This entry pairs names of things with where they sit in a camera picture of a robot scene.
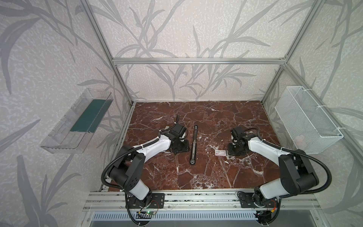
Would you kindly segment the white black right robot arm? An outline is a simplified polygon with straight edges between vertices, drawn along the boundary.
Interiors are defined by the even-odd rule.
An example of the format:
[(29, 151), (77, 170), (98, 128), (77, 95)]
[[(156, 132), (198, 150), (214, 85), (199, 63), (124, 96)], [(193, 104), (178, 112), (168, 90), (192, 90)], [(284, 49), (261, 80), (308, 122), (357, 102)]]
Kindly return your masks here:
[[(238, 126), (230, 130), (232, 142), (228, 145), (228, 155), (240, 156), (249, 152), (257, 153), (279, 167), (280, 177), (254, 189), (255, 201), (272, 198), (289, 198), (300, 194), (315, 194), (325, 191), (332, 183), (330, 169), (320, 160), (307, 155), (303, 150), (291, 150), (273, 144), (261, 137), (257, 128), (243, 129)], [(327, 175), (326, 182), (320, 183), (311, 162), (320, 165)]]

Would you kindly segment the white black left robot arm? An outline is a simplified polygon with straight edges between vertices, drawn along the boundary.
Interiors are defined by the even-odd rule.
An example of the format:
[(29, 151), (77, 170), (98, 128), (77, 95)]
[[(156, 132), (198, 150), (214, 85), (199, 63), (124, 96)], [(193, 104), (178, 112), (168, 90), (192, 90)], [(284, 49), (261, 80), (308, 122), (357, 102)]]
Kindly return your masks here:
[(177, 115), (171, 127), (160, 130), (156, 138), (144, 144), (134, 147), (122, 146), (116, 158), (103, 170), (102, 184), (120, 189), (138, 201), (148, 203), (151, 190), (141, 180), (144, 164), (162, 152), (179, 154), (189, 151), (187, 128), (179, 123), (179, 119), (180, 116)]

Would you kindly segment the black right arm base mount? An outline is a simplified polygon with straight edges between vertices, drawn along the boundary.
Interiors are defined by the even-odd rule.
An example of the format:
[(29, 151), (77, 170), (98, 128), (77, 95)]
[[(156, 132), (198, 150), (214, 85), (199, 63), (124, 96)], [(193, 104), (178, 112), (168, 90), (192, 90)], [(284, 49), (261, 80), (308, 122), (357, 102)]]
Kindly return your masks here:
[(237, 193), (237, 197), (239, 199), (241, 208), (275, 209), (277, 207), (276, 199), (265, 199), (256, 193), (246, 193), (239, 191)]

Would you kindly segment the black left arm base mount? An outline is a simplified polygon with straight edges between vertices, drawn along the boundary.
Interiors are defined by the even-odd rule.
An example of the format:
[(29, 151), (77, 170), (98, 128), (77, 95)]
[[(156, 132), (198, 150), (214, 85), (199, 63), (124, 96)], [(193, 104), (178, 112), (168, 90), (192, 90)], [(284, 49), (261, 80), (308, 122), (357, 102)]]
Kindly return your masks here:
[(149, 193), (145, 199), (140, 200), (135, 196), (126, 197), (126, 202), (128, 208), (130, 209), (141, 209), (141, 208), (151, 208), (151, 209), (161, 209), (164, 207), (165, 194), (164, 193)]

